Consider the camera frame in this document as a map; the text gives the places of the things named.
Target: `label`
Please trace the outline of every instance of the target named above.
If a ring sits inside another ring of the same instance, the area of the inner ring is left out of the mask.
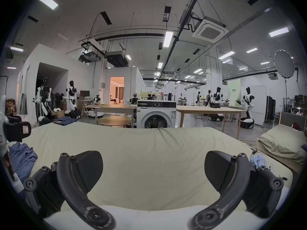
[[[22,132],[23,132],[24,134],[28,134],[28,133],[29,133],[29,127],[28,127],[28,126],[23,126],[23,127],[22,127]]]
[[[176,111],[172,111],[172,118],[176,118]]]

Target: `round table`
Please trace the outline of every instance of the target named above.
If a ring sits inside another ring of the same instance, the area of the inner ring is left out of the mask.
[[[132,124],[132,118],[126,116],[109,116],[98,119],[98,123],[104,126],[124,126]]]

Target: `curtain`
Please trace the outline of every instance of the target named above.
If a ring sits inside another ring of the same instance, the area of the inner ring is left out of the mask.
[[[124,87],[119,87],[118,99],[119,99],[119,101],[124,99]]]

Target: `headboard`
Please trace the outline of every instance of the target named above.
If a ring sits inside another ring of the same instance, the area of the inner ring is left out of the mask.
[[[286,113],[286,112],[280,113],[279,124],[287,125],[287,126],[291,127],[293,125],[293,123],[297,123],[298,127],[300,129],[304,130],[304,128],[306,126],[306,117],[296,115],[296,114],[293,114],[293,113]]]

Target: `washing machine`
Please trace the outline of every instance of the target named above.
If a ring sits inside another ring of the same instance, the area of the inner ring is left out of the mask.
[[[136,116],[137,128],[174,128],[176,102],[138,100]]]

